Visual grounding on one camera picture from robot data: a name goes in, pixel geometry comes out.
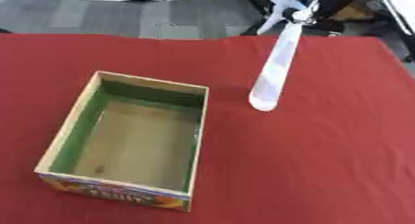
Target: red tablecloth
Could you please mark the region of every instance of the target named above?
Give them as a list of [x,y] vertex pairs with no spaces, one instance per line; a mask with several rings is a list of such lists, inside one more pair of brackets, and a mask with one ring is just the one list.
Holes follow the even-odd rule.
[[[277,109],[274,38],[0,37],[1,223],[415,223],[415,84],[384,45],[304,38]],[[211,87],[191,213],[61,193],[32,172],[97,69]]]

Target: colorful box print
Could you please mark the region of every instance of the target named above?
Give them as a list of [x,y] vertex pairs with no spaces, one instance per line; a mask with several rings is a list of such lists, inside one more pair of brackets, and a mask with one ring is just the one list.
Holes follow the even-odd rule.
[[127,201],[141,205],[151,205],[188,211],[189,199],[169,193],[149,192],[127,186],[112,185],[91,180],[67,179],[52,175],[40,177],[60,191],[84,194],[111,200]]

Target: cardboard box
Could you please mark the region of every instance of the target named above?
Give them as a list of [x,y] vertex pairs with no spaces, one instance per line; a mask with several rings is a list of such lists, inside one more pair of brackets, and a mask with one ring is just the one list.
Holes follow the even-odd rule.
[[190,210],[208,88],[98,71],[35,172],[55,188]]

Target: white cylinder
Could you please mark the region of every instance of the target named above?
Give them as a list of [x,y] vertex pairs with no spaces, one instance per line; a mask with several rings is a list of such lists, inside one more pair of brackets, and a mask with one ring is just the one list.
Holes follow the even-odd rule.
[[255,109],[271,111],[278,105],[301,32],[301,24],[285,26],[249,95]]

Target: gray floor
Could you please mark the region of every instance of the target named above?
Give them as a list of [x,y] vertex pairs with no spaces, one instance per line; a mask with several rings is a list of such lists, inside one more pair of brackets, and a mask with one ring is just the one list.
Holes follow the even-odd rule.
[[[258,19],[259,14],[246,0],[0,0],[0,28],[14,32],[218,39],[238,35]],[[347,34],[360,34],[366,28],[352,24]],[[399,57],[407,53],[393,33],[385,35],[384,40]],[[415,74],[414,65],[406,67]]]

